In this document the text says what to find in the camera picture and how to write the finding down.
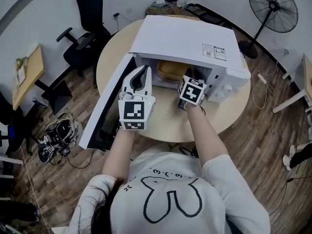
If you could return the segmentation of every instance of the black office chair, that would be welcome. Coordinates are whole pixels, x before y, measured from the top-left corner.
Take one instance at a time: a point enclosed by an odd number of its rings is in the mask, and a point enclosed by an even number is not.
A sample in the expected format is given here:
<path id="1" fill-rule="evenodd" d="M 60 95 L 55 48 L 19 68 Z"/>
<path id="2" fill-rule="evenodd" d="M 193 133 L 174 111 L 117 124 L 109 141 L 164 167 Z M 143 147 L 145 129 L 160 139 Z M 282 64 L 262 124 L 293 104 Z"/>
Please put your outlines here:
<path id="1" fill-rule="evenodd" d="M 8 125 L 8 135 L 3 136 L 0 131 L 0 146 L 2 146 L 2 140 L 7 139 L 9 141 L 9 147 L 6 153 L 15 152 L 26 139 L 26 149 L 29 155 L 33 153 L 29 150 L 29 138 L 32 138 L 38 143 L 38 140 L 31 134 L 31 123 L 23 116 L 23 111 L 20 107 L 17 110 L 13 110 L 12 105 L 0 93 L 0 105 L 1 114 L 0 122 L 3 125 Z"/>
<path id="2" fill-rule="evenodd" d="M 112 36 L 102 22 L 103 0 L 77 0 L 77 4 L 80 11 L 81 26 L 88 33 L 83 34 L 77 40 L 69 33 L 73 28 L 68 28 L 57 38 L 57 41 L 66 37 L 73 43 L 63 56 L 69 65 L 78 70 L 79 76 L 82 76 L 82 70 L 93 65 L 93 83 L 94 87 L 97 87 L 96 68 L 98 59 Z"/>

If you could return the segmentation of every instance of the shirt sleeve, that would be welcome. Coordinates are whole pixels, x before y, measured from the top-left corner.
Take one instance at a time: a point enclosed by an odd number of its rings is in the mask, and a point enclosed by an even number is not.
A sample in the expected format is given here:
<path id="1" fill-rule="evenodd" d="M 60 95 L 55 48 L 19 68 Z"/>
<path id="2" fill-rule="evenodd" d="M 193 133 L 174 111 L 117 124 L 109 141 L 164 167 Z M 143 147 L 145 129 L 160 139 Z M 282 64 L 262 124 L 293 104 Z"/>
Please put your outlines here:
<path id="1" fill-rule="evenodd" d="M 220 155 L 207 161 L 203 177 L 211 183 L 225 203 L 226 215 L 242 233 L 269 234 L 267 211 L 254 197 L 230 156 Z"/>
<path id="2" fill-rule="evenodd" d="M 91 220 L 95 206 L 97 202 L 103 200 L 103 191 L 108 193 L 113 188 L 115 180 L 109 175 L 97 175 L 89 181 L 80 196 L 66 234 L 89 233 L 91 231 Z"/>

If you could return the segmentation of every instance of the round wooden table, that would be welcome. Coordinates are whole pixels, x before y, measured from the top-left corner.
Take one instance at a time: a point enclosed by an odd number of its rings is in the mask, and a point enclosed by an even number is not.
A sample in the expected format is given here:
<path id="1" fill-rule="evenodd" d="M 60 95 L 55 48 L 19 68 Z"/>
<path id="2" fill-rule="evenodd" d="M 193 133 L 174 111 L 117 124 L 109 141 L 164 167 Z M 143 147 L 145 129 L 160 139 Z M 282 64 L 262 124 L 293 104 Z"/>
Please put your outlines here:
<path id="1" fill-rule="evenodd" d="M 103 49 L 97 64 L 97 87 L 101 94 L 123 56 L 130 51 L 143 20 L 133 22 L 116 33 Z M 243 112 L 250 93 L 250 81 L 233 93 L 223 103 L 207 101 L 202 107 L 206 117 L 217 133 L 231 126 Z M 184 110 L 178 109 L 178 94 L 174 89 L 153 86 L 156 98 L 154 111 L 146 131 L 139 131 L 145 137 L 164 142 L 194 141 L 191 126 Z"/>

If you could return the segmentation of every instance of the white label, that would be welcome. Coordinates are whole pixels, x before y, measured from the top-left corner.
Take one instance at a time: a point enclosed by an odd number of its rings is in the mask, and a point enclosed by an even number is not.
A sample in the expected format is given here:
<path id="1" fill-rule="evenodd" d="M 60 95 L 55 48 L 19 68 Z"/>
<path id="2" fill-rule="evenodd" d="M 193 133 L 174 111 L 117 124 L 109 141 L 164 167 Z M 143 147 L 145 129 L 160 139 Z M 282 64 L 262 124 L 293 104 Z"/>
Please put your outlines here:
<path id="1" fill-rule="evenodd" d="M 215 47 L 203 44 L 203 56 L 215 58 Z"/>
<path id="2" fill-rule="evenodd" d="M 203 44 L 203 56 L 226 61 L 225 49 Z"/>

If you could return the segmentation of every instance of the black fan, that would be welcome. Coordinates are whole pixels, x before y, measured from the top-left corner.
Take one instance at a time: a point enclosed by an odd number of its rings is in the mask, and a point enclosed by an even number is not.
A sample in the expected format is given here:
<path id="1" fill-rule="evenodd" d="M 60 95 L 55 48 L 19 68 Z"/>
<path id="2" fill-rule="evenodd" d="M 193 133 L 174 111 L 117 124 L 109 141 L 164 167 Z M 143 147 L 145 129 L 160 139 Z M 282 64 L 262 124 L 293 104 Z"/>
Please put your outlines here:
<path id="1" fill-rule="evenodd" d="M 298 9 L 294 0 L 249 0 L 255 16 L 262 25 L 252 42 L 240 41 L 239 49 L 244 55 L 256 59 L 258 52 L 254 43 L 264 27 L 273 31 L 286 33 L 296 27 L 298 22 Z"/>

